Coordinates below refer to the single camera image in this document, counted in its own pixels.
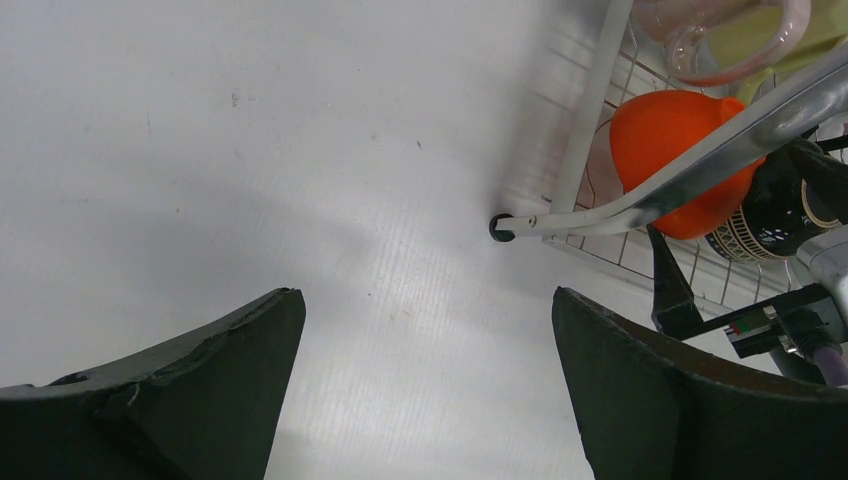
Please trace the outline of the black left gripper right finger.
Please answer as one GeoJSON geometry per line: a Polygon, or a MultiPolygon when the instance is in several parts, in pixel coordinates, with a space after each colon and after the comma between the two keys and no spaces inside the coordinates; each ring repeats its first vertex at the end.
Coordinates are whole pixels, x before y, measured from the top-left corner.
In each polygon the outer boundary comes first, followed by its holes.
{"type": "Polygon", "coordinates": [[[847,392],[752,369],[559,288],[552,327],[598,479],[843,479],[847,392]]]}

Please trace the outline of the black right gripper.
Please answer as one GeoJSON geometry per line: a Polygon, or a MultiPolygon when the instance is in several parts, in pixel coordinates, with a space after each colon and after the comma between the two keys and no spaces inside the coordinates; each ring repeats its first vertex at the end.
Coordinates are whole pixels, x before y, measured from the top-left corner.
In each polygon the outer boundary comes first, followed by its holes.
{"type": "MultiPolygon", "coordinates": [[[[828,154],[820,144],[803,138],[786,145],[801,144],[814,144],[828,154]]],[[[818,162],[804,166],[795,160],[793,165],[837,215],[839,226],[847,226],[847,171],[839,174],[835,167],[818,162]]],[[[787,377],[826,385],[846,384],[847,362],[842,346],[847,341],[847,325],[823,286],[802,285],[798,281],[798,288],[703,320],[664,235],[653,225],[647,225],[646,231],[653,252],[651,318],[660,333],[686,340],[723,330],[741,358],[768,353],[787,377]]]]}

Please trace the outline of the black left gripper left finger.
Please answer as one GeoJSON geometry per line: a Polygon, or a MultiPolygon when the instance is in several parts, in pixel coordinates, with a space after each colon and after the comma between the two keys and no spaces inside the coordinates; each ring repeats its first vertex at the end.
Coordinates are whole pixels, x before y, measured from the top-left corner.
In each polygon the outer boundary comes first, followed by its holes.
{"type": "Polygon", "coordinates": [[[279,288],[47,385],[1,391],[5,479],[261,479],[306,320],[279,288]]]}

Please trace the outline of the beige bowl dark rim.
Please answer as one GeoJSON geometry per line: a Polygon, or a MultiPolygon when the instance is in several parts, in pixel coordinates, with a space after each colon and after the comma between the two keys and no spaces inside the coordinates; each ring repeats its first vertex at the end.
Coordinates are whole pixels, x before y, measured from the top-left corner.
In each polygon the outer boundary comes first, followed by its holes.
{"type": "Polygon", "coordinates": [[[755,170],[740,207],[705,236],[717,254],[740,263],[783,260],[807,240],[841,224],[794,168],[795,160],[804,166],[823,163],[839,174],[847,171],[814,144],[786,145],[769,154],[755,170]]]}

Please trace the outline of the orange plastic bowl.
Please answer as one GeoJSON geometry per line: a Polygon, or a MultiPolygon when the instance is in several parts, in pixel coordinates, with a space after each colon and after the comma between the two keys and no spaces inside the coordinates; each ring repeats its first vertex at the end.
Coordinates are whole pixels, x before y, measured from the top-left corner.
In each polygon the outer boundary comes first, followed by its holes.
{"type": "MultiPolygon", "coordinates": [[[[634,97],[620,105],[610,123],[609,142],[616,172],[626,193],[742,112],[733,97],[667,90],[634,97]]],[[[708,192],[655,220],[668,237],[692,240],[727,221],[740,207],[763,158],[708,192]]]]}

